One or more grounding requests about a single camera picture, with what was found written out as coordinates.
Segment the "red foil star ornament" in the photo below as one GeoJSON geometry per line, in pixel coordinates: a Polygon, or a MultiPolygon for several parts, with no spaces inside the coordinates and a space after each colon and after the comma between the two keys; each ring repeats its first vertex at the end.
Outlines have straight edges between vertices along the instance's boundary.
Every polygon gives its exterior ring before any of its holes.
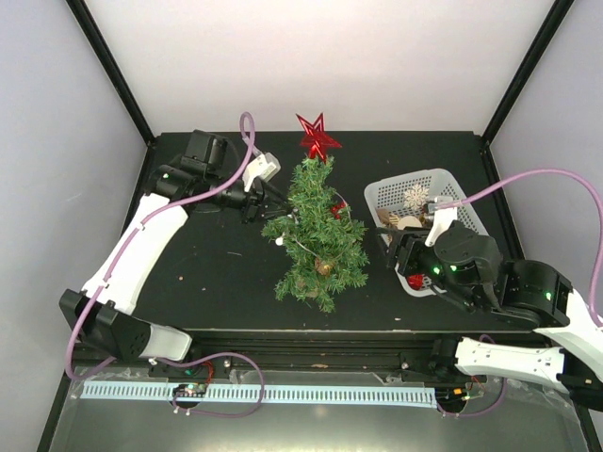
{"type": "Polygon", "coordinates": [[[304,132],[300,145],[308,149],[308,157],[310,159],[318,158],[322,163],[326,164],[328,151],[330,149],[341,149],[342,145],[326,133],[324,114],[319,113],[313,121],[307,120],[300,114],[297,114],[296,117],[304,132]]]}

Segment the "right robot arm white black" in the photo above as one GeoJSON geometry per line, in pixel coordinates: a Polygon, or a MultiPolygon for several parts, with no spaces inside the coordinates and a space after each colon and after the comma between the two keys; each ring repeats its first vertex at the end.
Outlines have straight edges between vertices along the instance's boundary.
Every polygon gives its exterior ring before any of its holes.
{"type": "Polygon", "coordinates": [[[602,330],[580,293],[554,267],[506,260],[496,240],[455,220],[434,242],[429,232],[379,227],[386,265],[405,280],[425,276],[431,291],[457,309],[484,313],[552,347],[486,344],[459,334],[436,340],[429,371],[439,379],[497,376],[554,389],[579,405],[602,409],[602,330]]]}

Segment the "pine cone ornament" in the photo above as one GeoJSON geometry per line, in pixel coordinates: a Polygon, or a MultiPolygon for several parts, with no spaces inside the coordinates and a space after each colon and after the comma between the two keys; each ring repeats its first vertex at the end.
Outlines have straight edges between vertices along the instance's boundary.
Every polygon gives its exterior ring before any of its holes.
{"type": "Polygon", "coordinates": [[[315,259],[315,271],[325,277],[328,277],[333,270],[333,264],[331,262],[327,262],[321,260],[320,258],[315,259]]]}

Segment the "white plastic basket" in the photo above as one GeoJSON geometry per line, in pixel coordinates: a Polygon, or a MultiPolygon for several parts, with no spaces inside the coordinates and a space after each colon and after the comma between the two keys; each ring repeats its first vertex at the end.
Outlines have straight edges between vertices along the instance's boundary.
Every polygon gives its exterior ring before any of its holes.
{"type": "MultiPolygon", "coordinates": [[[[387,211],[397,218],[406,216],[419,217],[421,209],[410,210],[403,205],[403,192],[415,184],[421,184],[429,189],[428,198],[437,196],[448,196],[453,200],[465,198],[465,193],[455,177],[445,169],[424,169],[385,178],[369,184],[364,191],[367,207],[377,227],[384,226],[384,223],[378,216],[378,211],[380,209],[387,211]]],[[[471,205],[458,208],[458,220],[461,221],[465,227],[477,234],[488,235],[480,217],[471,205]]],[[[436,295],[429,287],[431,280],[427,275],[424,275],[423,287],[416,291],[409,287],[406,278],[400,276],[396,270],[394,271],[403,290],[411,297],[424,298],[436,295]]]]}

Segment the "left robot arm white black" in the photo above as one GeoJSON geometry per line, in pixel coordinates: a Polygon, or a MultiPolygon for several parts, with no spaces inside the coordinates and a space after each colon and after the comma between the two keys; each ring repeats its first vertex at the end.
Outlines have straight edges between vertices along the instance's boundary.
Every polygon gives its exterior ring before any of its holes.
{"type": "Polygon", "coordinates": [[[234,173],[223,170],[232,143],[195,130],[183,153],[151,175],[119,242],[78,291],[66,290],[59,308],[72,330],[68,346],[81,342],[118,360],[166,359],[182,376],[195,374],[202,352],[185,331],[135,316],[140,292],[173,236],[202,203],[238,211],[243,221],[289,213],[271,179],[281,165],[272,153],[249,146],[234,173]]]}

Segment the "small green christmas tree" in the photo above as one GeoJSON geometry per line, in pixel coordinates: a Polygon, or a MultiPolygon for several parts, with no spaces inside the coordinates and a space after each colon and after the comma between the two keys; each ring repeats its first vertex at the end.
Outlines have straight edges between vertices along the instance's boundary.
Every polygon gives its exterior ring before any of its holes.
{"type": "Polygon", "coordinates": [[[330,314],[335,311],[335,296],[349,288],[367,284],[365,267],[369,263],[363,248],[367,232],[365,223],[351,216],[335,219],[331,207],[346,202],[338,191],[328,185],[334,158],[327,163],[306,157],[293,170],[287,199],[294,223],[266,223],[262,235],[285,249],[290,268],[275,285],[278,300],[292,297],[314,302],[318,309],[330,314]],[[315,271],[315,259],[331,262],[328,277],[315,271]]]}

